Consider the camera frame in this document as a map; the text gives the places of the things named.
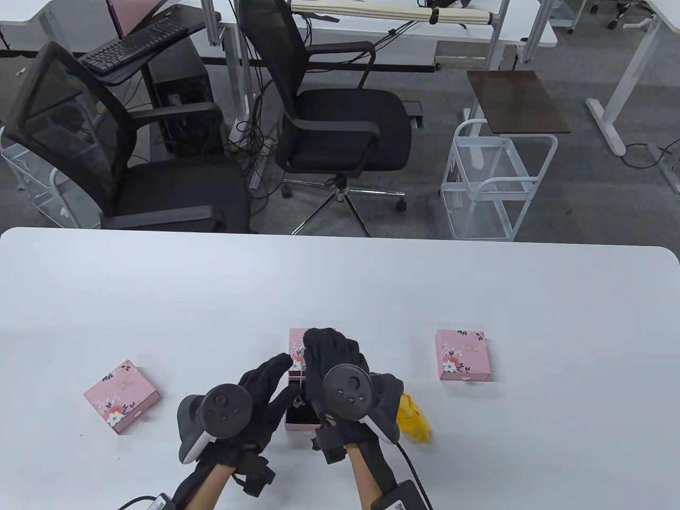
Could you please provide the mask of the person's left hand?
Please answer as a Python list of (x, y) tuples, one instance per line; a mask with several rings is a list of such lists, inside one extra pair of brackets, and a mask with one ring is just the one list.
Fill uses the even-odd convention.
[(289, 384), (275, 393), (282, 377), (292, 367), (291, 356), (284, 352), (245, 372), (238, 383), (252, 398), (252, 417), (239, 434), (209, 444), (199, 456), (199, 465), (223, 465), (237, 474), (246, 474), (250, 464), (269, 445), (287, 408), (300, 393), (299, 386)]

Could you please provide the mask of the person's right hand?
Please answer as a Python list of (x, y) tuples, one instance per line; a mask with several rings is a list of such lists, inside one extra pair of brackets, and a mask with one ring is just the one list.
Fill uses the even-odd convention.
[(333, 398), (325, 391), (325, 377), (345, 364), (366, 373), (371, 370), (359, 343), (333, 328), (310, 328), (303, 335), (303, 343), (306, 396), (321, 423), (313, 449), (323, 452), (326, 463), (332, 465), (346, 457), (347, 446), (374, 443), (378, 437), (368, 425), (345, 419), (333, 410)]

